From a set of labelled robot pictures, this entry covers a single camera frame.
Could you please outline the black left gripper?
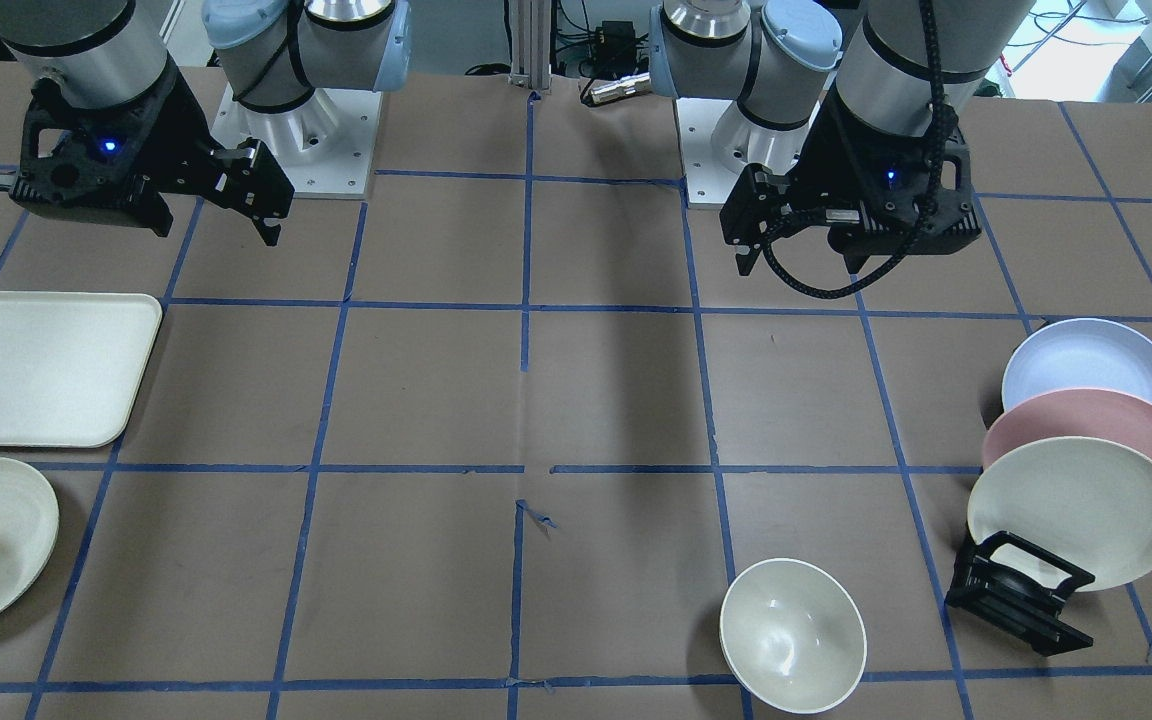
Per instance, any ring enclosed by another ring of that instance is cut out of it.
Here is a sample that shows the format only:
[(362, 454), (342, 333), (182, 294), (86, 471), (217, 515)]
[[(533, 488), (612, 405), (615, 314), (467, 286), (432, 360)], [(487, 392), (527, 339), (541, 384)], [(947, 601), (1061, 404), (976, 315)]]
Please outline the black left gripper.
[(972, 245), (983, 228), (970, 170), (955, 114), (946, 132), (890, 135), (856, 118), (831, 88), (788, 179), (745, 165), (719, 223), (741, 276), (774, 241), (812, 227), (827, 228), (846, 272), (859, 275), (873, 258), (945, 256)]

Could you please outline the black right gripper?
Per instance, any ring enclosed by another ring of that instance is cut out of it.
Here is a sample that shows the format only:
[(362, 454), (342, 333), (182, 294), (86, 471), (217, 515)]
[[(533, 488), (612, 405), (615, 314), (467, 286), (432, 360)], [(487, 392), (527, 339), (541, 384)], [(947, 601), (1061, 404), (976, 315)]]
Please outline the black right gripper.
[(0, 172), (0, 192), (35, 215), (123, 225), (164, 237), (172, 211), (164, 194), (200, 196), (247, 217), (276, 247), (294, 185), (260, 138), (225, 149), (172, 59), (127, 103), (82, 109), (65, 100), (51, 71), (35, 81), (23, 122), (18, 170)]

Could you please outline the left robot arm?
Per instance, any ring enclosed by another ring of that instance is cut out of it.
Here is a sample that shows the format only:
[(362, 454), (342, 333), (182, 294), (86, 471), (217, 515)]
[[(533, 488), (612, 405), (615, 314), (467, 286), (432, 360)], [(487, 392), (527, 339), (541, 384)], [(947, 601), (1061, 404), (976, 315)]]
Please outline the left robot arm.
[(657, 94), (726, 100), (756, 129), (803, 131), (785, 173), (746, 156), (719, 210), (738, 274), (796, 291), (863, 290), (910, 256), (980, 236), (958, 115), (1029, 1), (664, 1), (649, 31)]

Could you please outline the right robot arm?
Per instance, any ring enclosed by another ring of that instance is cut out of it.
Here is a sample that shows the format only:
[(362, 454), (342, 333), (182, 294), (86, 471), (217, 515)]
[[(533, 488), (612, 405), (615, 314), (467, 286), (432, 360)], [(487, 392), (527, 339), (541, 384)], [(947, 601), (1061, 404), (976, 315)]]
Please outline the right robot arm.
[(410, 3), (206, 1), (200, 17), (247, 124), (233, 147), (134, 1), (0, 1), (0, 40), (32, 79), (0, 192), (37, 217), (160, 237), (174, 222), (165, 195), (197, 196), (275, 245), (294, 195), (285, 170), (342, 137), (329, 91), (403, 88)]

